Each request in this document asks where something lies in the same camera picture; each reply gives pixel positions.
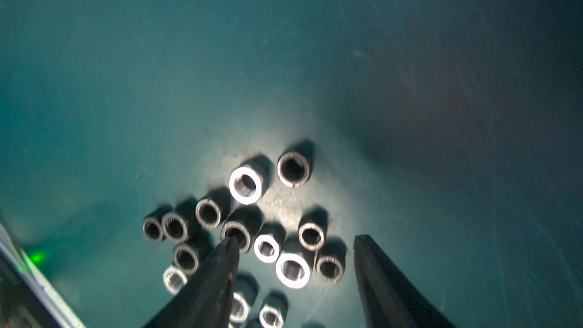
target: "metal tube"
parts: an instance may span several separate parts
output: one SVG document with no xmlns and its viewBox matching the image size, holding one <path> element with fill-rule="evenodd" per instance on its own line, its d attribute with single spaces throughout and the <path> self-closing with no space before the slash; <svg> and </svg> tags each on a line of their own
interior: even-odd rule
<svg viewBox="0 0 583 328">
<path fill-rule="evenodd" d="M 236 168 L 229 178 L 229 191 L 243 205 L 256 203 L 266 190 L 267 171 L 255 161 Z"/>
<path fill-rule="evenodd" d="M 316 271 L 327 281 L 338 282 L 345 271 L 346 247 L 325 244 L 318 253 Z"/>
<path fill-rule="evenodd" d="M 256 207 L 237 208 L 225 221 L 221 231 L 221 241 L 227 237 L 235 237 L 239 252 L 243 255 L 249 252 L 261 227 L 261 214 Z"/>
<path fill-rule="evenodd" d="M 288 240 L 275 264 L 275 273 L 285 286 L 300 289 L 310 280 L 313 266 L 314 253 L 303 249 L 298 241 Z"/>
<path fill-rule="evenodd" d="M 288 187 L 305 184 L 311 176 L 311 162 L 297 151 L 284 153 L 278 160 L 278 178 Z"/>
<path fill-rule="evenodd" d="M 168 212 L 172 211 L 172 207 L 168 204 L 158 207 L 155 211 L 147 215 L 142 221 L 142 232 L 144 237 L 150 242 L 162 242 L 165 239 L 164 231 L 162 229 L 162 218 Z"/>
<path fill-rule="evenodd" d="M 328 213 L 322 208 L 317 208 L 300 220 L 298 238 L 305 249 L 317 251 L 324 245 L 327 230 Z"/>
<path fill-rule="evenodd" d="M 174 265 L 168 266 L 164 274 L 162 274 L 162 280 L 164 281 L 164 286 L 172 295 L 178 294 L 180 289 L 188 282 L 186 274 Z"/>
<path fill-rule="evenodd" d="M 162 230 L 166 238 L 176 244 L 187 241 L 200 230 L 196 220 L 196 201 L 192 198 L 179 203 L 162 218 Z"/>
<path fill-rule="evenodd" d="M 264 225 L 253 244 L 253 250 L 259 261 L 265 263 L 277 261 L 285 237 L 285 230 L 281 225 Z"/>
</svg>

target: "green light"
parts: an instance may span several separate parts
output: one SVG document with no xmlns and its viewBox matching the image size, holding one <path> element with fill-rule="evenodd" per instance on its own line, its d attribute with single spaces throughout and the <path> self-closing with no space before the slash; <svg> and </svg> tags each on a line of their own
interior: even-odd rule
<svg viewBox="0 0 583 328">
<path fill-rule="evenodd" d="M 32 256 L 30 257 L 30 260 L 31 260 L 31 261 L 32 261 L 32 262 L 33 262 L 35 265 L 37 265 L 37 264 L 39 264 L 39 263 L 41 263 L 41 262 L 43 261 L 44 257 L 45 257 L 45 256 L 44 256 L 44 254 L 42 254 L 42 253 L 35 253 L 34 255 L 32 255 Z"/>
</svg>

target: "shiny metal nut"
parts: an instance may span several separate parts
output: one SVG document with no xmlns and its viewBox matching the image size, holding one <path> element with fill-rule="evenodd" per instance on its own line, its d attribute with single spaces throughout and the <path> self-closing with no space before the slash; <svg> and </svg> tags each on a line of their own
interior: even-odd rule
<svg viewBox="0 0 583 328">
<path fill-rule="evenodd" d="M 298 238 L 306 250 L 317 251 L 324 245 L 327 230 L 328 215 L 318 208 L 302 217 L 298 225 Z"/>
<path fill-rule="evenodd" d="M 196 204 L 192 199 L 183 201 L 162 218 L 162 230 L 166 238 L 181 244 L 200 230 L 196 220 Z"/>
<path fill-rule="evenodd" d="M 318 256 L 316 270 L 331 282 L 338 282 L 344 275 L 344 264 L 335 256 Z"/>
<path fill-rule="evenodd" d="M 286 241 L 275 264 L 275 274 L 285 286 L 301 289 L 310 280 L 313 252 L 304 251 L 297 241 Z"/>
<path fill-rule="evenodd" d="M 207 248 L 202 243 L 191 241 L 178 244 L 172 251 L 174 265 L 190 276 L 198 270 L 200 264 L 208 255 L 209 249 L 210 247 Z"/>
<path fill-rule="evenodd" d="M 249 312 L 257 298 L 257 290 L 245 278 L 237 277 L 237 284 L 233 290 L 233 304 L 229 320 L 231 323 L 243 323 L 249 317 Z"/>
<path fill-rule="evenodd" d="M 298 230 L 298 237 L 302 246 L 309 251 L 322 248 L 326 235 L 324 229 L 316 223 L 305 223 Z"/>
<path fill-rule="evenodd" d="M 225 221 L 221 230 L 221 241 L 228 237 L 235 237 L 239 246 L 239 253 L 249 252 L 253 241 L 261 227 L 261 219 L 251 207 L 237 208 Z"/>
<path fill-rule="evenodd" d="M 212 199 L 202 199 L 196 205 L 196 219 L 207 230 L 219 226 L 224 219 L 223 210 Z"/>
<path fill-rule="evenodd" d="M 162 229 L 162 219 L 164 215 L 172 211 L 169 205 L 158 207 L 155 211 L 147 215 L 142 221 L 142 232 L 150 242 L 162 242 L 165 239 Z"/>
<path fill-rule="evenodd" d="M 346 245 L 342 242 L 326 243 L 316 260 L 316 271 L 330 282 L 338 282 L 346 269 Z"/>
<path fill-rule="evenodd" d="M 298 187 L 310 179 L 310 162 L 299 152 L 287 152 L 278 160 L 278 178 L 288 187 Z"/>
<path fill-rule="evenodd" d="M 288 316 L 288 304 L 277 295 L 269 295 L 259 311 L 263 328 L 281 328 Z"/>
<path fill-rule="evenodd" d="M 273 263 L 278 260 L 281 245 L 285 240 L 285 230 L 280 225 L 266 224 L 255 238 L 253 251 L 264 263 Z"/>
<path fill-rule="evenodd" d="M 172 295 L 178 294 L 180 289 L 188 282 L 186 274 L 174 265 L 168 266 L 164 274 L 162 274 L 162 280 L 164 281 L 164 286 Z"/>
<path fill-rule="evenodd" d="M 244 205 L 256 203 L 265 192 L 267 172 L 256 162 L 248 161 L 231 172 L 229 191 L 235 200 Z"/>
</svg>

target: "teal surface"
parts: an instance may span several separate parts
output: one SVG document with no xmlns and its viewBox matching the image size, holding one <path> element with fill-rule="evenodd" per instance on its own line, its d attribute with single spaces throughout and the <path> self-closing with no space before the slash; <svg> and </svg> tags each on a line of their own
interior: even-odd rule
<svg viewBox="0 0 583 328">
<path fill-rule="evenodd" d="M 366 233 L 460 328 L 581 327 L 582 5 L 0 0 L 1 222 L 88 327 L 139 327 L 171 298 L 142 218 L 309 139 L 258 205 L 326 208 L 347 268 L 292 291 L 243 256 L 286 326 L 364 327 Z"/>
</svg>

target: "threaded hole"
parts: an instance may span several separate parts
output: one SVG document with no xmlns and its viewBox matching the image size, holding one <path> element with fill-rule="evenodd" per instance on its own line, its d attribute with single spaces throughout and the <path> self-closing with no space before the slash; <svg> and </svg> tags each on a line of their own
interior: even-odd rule
<svg viewBox="0 0 583 328">
<path fill-rule="evenodd" d="M 237 193 L 243 197 L 249 197 L 253 195 L 256 188 L 257 186 L 255 186 L 255 182 L 249 175 L 241 175 L 240 178 L 235 180 L 235 190 L 237 190 Z"/>
<path fill-rule="evenodd" d="M 267 323 L 269 326 L 276 327 L 279 325 L 278 316 L 275 315 L 273 312 L 263 313 L 263 319 L 265 320 L 265 323 Z"/>
<path fill-rule="evenodd" d="M 194 259 L 194 256 L 185 250 L 180 250 L 176 254 L 176 262 L 185 270 L 191 270 L 196 266 L 196 260 Z"/>
<path fill-rule="evenodd" d="M 166 231 L 172 238 L 180 238 L 184 235 L 182 223 L 176 218 L 170 218 L 165 223 Z"/>
<path fill-rule="evenodd" d="M 168 274 L 168 276 L 166 277 L 166 282 L 168 283 L 168 286 L 174 291 L 178 291 L 184 287 L 184 281 L 182 280 L 180 275 L 174 272 Z"/>
<path fill-rule="evenodd" d="M 244 312 L 245 312 L 245 308 L 243 307 L 243 304 L 241 304 L 239 299 L 234 298 L 233 299 L 233 306 L 231 307 L 231 315 L 235 316 L 237 318 L 242 318 Z"/>
<path fill-rule="evenodd" d="M 292 281 L 300 280 L 304 276 L 304 269 L 302 266 L 295 261 L 285 261 L 281 266 L 281 272 L 283 275 Z"/>
<path fill-rule="evenodd" d="M 313 230 L 311 228 L 306 228 L 302 232 L 302 239 L 305 243 L 310 244 L 311 246 L 317 245 L 320 240 L 320 233 L 317 230 Z"/>
<path fill-rule="evenodd" d="M 158 239 L 162 234 L 160 227 L 154 222 L 146 222 L 144 230 L 146 235 L 152 239 Z"/>
<path fill-rule="evenodd" d="M 210 204 L 204 204 L 199 209 L 200 218 L 207 224 L 214 224 L 219 219 L 219 215 L 215 208 Z"/>
<path fill-rule="evenodd" d="M 335 279 L 340 275 L 340 267 L 332 261 L 325 261 L 320 265 L 320 272 L 327 278 Z"/>
<path fill-rule="evenodd" d="M 304 177 L 305 168 L 292 157 L 281 164 L 281 174 L 289 181 L 296 182 Z"/>
<path fill-rule="evenodd" d="M 259 252 L 262 256 L 270 257 L 273 256 L 273 253 L 275 253 L 275 249 L 270 243 L 261 242 L 261 244 L 259 245 Z"/>
<path fill-rule="evenodd" d="M 227 231 L 225 231 L 224 236 L 227 238 L 235 237 L 235 239 L 237 239 L 237 245 L 239 246 L 239 249 L 244 248 L 245 245 L 247 245 L 247 237 L 239 228 L 229 228 Z"/>
</svg>

